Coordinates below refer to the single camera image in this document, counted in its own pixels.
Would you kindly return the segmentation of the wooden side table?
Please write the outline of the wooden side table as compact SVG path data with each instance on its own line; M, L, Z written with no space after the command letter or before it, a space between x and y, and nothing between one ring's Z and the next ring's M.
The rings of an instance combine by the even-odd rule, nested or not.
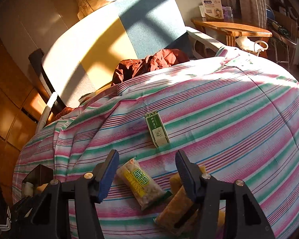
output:
M272 37L272 33L267 29L252 25L222 21L206 21L202 17L191 18L191 22L200 31L206 31L206 28L209 28L226 36L227 46L235 46L237 37L256 37L265 42Z

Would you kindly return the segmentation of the rust red cloth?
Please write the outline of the rust red cloth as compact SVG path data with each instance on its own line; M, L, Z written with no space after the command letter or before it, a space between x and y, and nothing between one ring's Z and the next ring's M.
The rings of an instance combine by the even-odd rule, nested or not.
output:
M143 59L126 59L115 68L111 85L114 86L142 74L189 61L188 55L179 49L162 49Z

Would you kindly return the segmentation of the green yellow snack packet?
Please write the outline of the green yellow snack packet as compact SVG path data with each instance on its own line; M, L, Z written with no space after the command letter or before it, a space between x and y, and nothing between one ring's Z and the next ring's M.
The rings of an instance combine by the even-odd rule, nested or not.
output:
M145 210L151 205L164 202L172 193L163 190L139 165L135 158L128 160L117 169L118 177L132 191L134 197Z

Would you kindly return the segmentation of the small green tea box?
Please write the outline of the small green tea box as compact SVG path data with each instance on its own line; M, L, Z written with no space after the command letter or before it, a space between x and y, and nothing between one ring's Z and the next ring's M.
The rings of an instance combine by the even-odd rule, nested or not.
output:
M163 121L158 113L154 111L145 115L150 136L156 148L170 143Z

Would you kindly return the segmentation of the wooden wardrobe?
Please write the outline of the wooden wardrobe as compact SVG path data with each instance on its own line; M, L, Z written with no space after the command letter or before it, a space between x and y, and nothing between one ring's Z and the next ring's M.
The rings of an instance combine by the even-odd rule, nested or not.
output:
M0 186L13 204L13 172L20 151L35 134L46 104L0 39Z

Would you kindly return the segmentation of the white product box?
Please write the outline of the white product box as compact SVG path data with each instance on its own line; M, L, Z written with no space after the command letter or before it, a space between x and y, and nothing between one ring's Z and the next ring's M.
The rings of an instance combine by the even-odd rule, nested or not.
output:
M221 0L201 0L203 17L208 21L222 21L224 19Z

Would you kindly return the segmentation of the striped bed sheet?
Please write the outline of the striped bed sheet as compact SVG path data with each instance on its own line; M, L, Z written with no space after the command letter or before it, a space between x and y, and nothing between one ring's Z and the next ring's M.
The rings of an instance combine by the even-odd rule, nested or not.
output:
M170 143L156 148L145 115L158 111ZM283 67L240 50L156 70L95 96L46 126L21 150L13 201L39 164L76 180L110 150L131 158L164 190L175 153L216 179L242 179L276 238L299 228L299 82Z

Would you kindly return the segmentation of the white power strip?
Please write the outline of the white power strip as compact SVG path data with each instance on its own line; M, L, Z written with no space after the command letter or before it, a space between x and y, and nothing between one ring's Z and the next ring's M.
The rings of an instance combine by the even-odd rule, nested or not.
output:
M262 40L257 40L254 42L247 37L238 37L236 38L235 42L240 49L255 56L259 56L262 52L265 52L269 48L266 42Z

